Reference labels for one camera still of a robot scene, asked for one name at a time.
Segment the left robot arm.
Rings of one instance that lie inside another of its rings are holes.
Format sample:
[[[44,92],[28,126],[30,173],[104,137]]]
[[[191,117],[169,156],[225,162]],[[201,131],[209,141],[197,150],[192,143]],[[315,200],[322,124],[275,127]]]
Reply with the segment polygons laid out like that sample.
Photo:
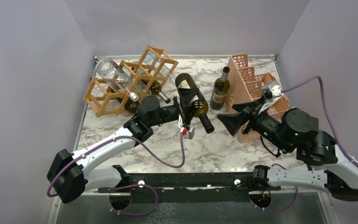
[[[120,165],[98,166],[123,151],[143,146],[152,127],[182,117],[178,102],[160,107],[153,97],[141,104],[137,114],[109,137],[81,150],[59,151],[48,171],[47,196],[63,203],[79,198],[85,191],[108,195],[115,210],[141,203],[250,202],[265,197],[268,187],[255,181],[251,172],[233,173],[128,173]]]

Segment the green wine bottle silver neck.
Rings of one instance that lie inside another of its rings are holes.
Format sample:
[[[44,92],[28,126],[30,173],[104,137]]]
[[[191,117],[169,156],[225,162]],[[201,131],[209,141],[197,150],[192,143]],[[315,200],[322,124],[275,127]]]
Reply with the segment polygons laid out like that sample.
[[[230,88],[230,82],[227,79],[229,72],[230,68],[225,66],[222,70],[221,77],[214,82],[213,92],[210,99],[210,107],[213,110],[220,110],[224,105]]]

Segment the clear glass jug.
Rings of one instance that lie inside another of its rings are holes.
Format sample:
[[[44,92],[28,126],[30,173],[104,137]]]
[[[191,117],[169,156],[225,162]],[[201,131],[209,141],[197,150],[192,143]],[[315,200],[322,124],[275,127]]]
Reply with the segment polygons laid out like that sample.
[[[124,92],[129,76],[111,58],[101,59],[96,65],[96,73],[115,92]]]

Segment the dark green wine bottle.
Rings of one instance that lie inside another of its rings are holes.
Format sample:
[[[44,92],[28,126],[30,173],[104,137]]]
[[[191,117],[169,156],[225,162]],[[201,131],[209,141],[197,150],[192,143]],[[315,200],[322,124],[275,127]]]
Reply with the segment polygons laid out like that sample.
[[[136,113],[139,105],[140,103],[138,101],[132,101],[131,99],[128,99],[124,104],[124,109],[129,113]]]

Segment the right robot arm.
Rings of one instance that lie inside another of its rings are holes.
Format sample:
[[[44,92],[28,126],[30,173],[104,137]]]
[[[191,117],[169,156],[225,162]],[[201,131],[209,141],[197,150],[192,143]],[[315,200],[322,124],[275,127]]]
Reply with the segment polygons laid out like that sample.
[[[252,102],[233,105],[233,114],[219,114],[218,120],[231,135],[245,125],[244,134],[253,130],[277,147],[280,154],[296,153],[296,158],[315,167],[311,171],[285,170],[264,165],[254,167],[248,185],[254,189],[281,186],[315,189],[335,199],[358,202],[358,161],[344,153],[338,141],[319,129],[319,120],[293,108],[281,120],[267,109],[283,97],[279,85],[263,87],[262,96]]]

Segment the wooden wine rack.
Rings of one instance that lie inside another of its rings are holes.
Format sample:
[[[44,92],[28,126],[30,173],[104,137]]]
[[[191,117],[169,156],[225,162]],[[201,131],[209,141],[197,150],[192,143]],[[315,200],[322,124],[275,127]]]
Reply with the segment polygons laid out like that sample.
[[[178,61],[163,49],[150,45],[136,62],[116,63],[112,57],[101,57],[83,99],[96,117],[135,113],[147,96],[170,103],[163,87],[177,65]]]

